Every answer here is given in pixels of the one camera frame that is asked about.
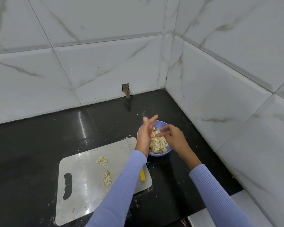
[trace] white plastic cutting board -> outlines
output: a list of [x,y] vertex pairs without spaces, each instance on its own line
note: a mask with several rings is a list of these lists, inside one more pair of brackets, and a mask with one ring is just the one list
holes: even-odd
[[[79,217],[89,214],[100,205],[103,191],[111,187],[118,175],[120,175],[130,153],[136,146],[136,138],[126,138],[124,140],[105,145],[96,149],[88,150],[76,155],[66,157],[60,161],[57,206],[56,206],[56,224],[64,225]],[[100,156],[108,159],[105,166],[97,165],[96,161]],[[110,171],[112,184],[104,186],[104,170]],[[152,179],[145,165],[143,167],[145,181],[138,179],[135,193],[143,191],[152,186]],[[65,178],[71,174],[71,195],[64,200]]]

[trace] purple sleeve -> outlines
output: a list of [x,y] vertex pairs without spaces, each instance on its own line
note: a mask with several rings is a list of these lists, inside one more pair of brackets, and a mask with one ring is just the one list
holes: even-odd
[[204,164],[189,173],[216,227],[254,227]]
[[146,162],[142,152],[134,150],[131,153],[121,174],[86,224],[87,227],[124,226],[136,183]]

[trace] light purple bowl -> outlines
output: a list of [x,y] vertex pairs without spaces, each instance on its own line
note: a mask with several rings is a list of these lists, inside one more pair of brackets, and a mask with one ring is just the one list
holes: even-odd
[[[156,124],[155,124],[155,129],[158,130],[158,129],[160,129],[161,127],[166,126],[166,125],[168,125],[166,122],[157,120],[157,121],[156,121]],[[155,153],[152,153],[152,152],[149,152],[148,154],[151,155],[151,156],[155,156],[155,157],[163,156],[163,155],[168,154],[168,153],[171,151],[170,146],[167,146],[166,149],[167,149],[167,152],[162,153],[162,154],[155,154]]]

